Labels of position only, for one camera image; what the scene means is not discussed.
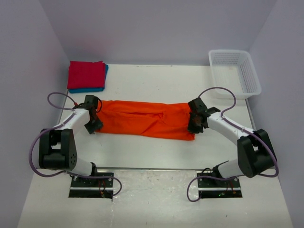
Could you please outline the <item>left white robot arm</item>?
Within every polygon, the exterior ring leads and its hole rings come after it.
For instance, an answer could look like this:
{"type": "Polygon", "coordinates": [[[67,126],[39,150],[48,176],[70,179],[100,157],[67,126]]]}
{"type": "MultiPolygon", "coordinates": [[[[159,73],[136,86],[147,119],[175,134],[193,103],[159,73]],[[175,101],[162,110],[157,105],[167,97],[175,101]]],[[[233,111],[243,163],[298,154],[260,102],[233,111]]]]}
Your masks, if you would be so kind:
{"type": "Polygon", "coordinates": [[[41,131],[39,138],[38,164],[46,170],[67,172],[75,176],[94,176],[94,163],[77,157],[75,136],[85,128],[89,134],[102,129],[97,116],[102,102],[94,95],[86,95],[84,102],[74,104],[71,114],[62,123],[41,131]]]}

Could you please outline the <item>orange t shirt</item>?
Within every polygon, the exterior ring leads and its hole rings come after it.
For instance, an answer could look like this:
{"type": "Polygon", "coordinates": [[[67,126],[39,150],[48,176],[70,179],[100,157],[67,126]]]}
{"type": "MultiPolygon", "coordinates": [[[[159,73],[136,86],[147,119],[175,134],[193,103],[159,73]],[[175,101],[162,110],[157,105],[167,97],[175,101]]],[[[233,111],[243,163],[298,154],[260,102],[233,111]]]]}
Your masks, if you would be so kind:
{"type": "Polygon", "coordinates": [[[190,108],[187,103],[163,104],[103,100],[97,113],[103,127],[97,133],[130,134],[154,138],[193,141],[188,131],[190,108]]]}

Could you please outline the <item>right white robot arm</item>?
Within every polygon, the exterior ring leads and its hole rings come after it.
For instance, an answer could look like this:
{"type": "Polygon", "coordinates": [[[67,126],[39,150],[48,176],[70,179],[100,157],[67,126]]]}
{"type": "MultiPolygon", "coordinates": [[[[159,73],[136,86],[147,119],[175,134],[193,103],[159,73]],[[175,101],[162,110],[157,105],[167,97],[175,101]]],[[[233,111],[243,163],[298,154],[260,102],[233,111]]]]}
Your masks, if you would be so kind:
{"type": "Polygon", "coordinates": [[[237,124],[215,107],[207,108],[201,98],[188,102],[190,119],[188,131],[203,133],[212,129],[234,143],[237,158],[213,167],[213,179],[228,180],[238,176],[253,178],[256,175],[276,177],[279,173],[277,159],[268,133],[237,124]]]}

